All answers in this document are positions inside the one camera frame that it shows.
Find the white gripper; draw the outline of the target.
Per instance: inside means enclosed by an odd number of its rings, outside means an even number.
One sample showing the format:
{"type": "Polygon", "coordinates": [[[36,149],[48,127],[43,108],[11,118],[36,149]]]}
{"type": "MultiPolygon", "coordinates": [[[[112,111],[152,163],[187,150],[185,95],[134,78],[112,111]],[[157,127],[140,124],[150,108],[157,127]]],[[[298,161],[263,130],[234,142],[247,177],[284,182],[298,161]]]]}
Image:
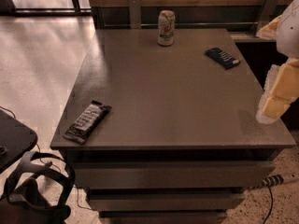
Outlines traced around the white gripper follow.
{"type": "Polygon", "coordinates": [[[272,124],[299,98],[299,0],[293,0],[281,16],[259,29],[256,36],[277,39],[278,52],[289,57],[281,66],[271,65],[258,105],[256,119],[272,124]]]}

